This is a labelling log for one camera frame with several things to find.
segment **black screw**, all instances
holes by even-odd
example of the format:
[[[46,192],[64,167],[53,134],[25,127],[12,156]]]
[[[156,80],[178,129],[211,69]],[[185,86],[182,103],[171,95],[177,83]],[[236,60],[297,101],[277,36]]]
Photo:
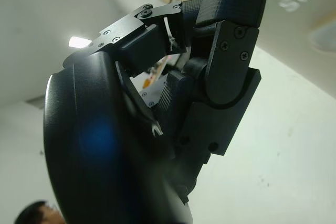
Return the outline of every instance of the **black screw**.
[[[248,52],[242,52],[242,53],[240,54],[240,59],[243,60],[243,61],[247,60],[248,57],[249,57]]]
[[[112,40],[112,43],[116,43],[118,40],[120,39],[120,37],[116,37]]]
[[[227,49],[229,49],[229,43],[227,41],[223,41],[221,43],[221,50],[226,51]]]
[[[140,13],[140,17],[142,17],[142,18],[147,18],[147,17],[151,16],[152,13],[153,13],[152,10],[150,10],[150,9],[146,9],[146,10],[143,10],[143,11]]]
[[[246,33],[246,31],[245,31],[244,27],[241,27],[241,26],[236,27],[236,29],[235,29],[236,39],[242,39],[245,36],[245,33]]]

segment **white ceiling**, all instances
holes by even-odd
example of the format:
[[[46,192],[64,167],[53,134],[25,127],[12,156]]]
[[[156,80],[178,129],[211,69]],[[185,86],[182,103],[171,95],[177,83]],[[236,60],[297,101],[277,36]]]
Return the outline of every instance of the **white ceiling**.
[[[39,96],[73,51],[123,16],[114,0],[0,0],[0,106]]]

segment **ceiling light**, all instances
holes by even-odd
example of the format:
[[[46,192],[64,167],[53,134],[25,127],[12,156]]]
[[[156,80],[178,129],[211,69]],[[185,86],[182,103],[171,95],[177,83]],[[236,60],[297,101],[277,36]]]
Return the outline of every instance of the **ceiling light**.
[[[88,46],[91,42],[92,40],[73,36],[69,40],[69,47],[83,48]]]

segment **black hair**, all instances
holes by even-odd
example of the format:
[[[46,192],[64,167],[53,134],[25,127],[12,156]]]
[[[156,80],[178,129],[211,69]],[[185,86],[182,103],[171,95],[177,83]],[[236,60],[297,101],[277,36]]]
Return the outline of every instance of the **black hair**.
[[[43,212],[39,208],[45,204],[45,201],[30,204],[19,214],[14,224],[40,224],[43,220]]]

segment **black metal bracket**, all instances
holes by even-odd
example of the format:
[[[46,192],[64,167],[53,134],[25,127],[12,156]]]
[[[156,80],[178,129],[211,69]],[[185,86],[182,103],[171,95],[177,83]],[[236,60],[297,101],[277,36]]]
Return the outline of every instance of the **black metal bracket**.
[[[205,74],[205,90],[215,104],[228,104],[240,94],[259,30],[217,23]]]

